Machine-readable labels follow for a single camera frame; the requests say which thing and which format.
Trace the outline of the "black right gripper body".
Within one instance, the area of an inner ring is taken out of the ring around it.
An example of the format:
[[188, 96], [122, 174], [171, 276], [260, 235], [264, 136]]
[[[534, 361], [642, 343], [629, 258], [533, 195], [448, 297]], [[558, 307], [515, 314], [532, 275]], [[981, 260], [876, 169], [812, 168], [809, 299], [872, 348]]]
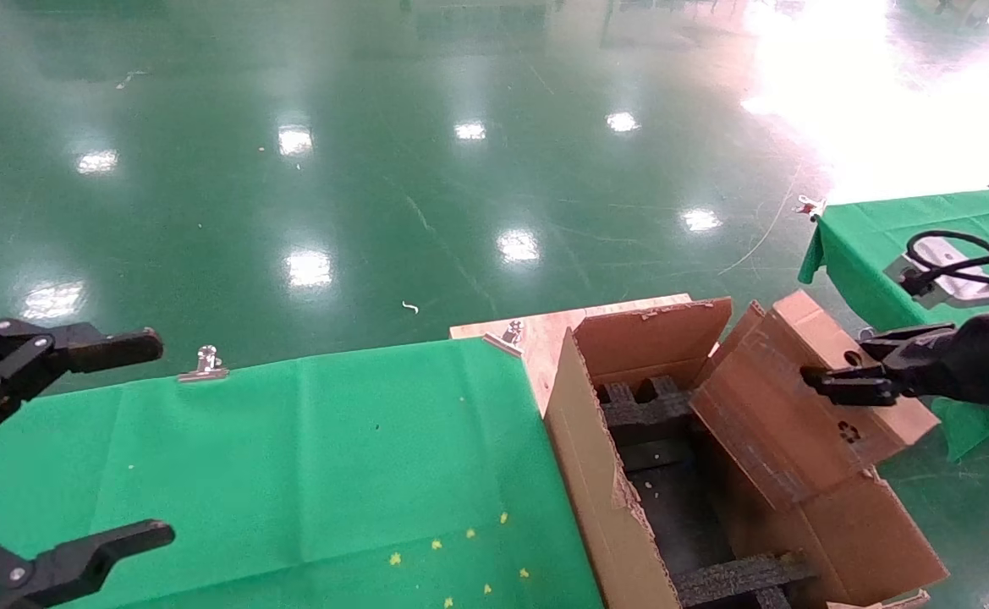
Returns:
[[910, 388], [917, 396], [989, 406], [989, 313], [917, 339], [913, 361]]

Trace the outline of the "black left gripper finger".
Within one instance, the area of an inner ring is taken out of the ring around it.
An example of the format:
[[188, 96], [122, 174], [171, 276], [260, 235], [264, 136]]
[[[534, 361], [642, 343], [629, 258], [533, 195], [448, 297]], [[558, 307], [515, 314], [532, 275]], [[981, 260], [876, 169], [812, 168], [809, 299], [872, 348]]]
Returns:
[[103, 334], [89, 323], [44, 327], [0, 320], [0, 425], [68, 373], [157, 361], [164, 343], [154, 329]]
[[115, 564], [176, 540], [149, 519], [69, 540], [27, 559], [0, 545], [0, 608], [53, 608], [100, 592]]

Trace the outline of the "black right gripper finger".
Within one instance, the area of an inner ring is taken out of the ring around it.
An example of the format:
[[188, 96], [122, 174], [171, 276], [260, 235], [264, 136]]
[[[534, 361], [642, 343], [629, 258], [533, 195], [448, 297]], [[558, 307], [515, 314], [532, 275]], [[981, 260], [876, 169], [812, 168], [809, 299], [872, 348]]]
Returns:
[[839, 370], [803, 366], [802, 378], [819, 396], [836, 405], [888, 408], [898, 398], [917, 398], [912, 386], [884, 364]]
[[957, 331], [954, 324], [931, 324], [862, 332], [859, 347], [881, 364], [935, 364]]

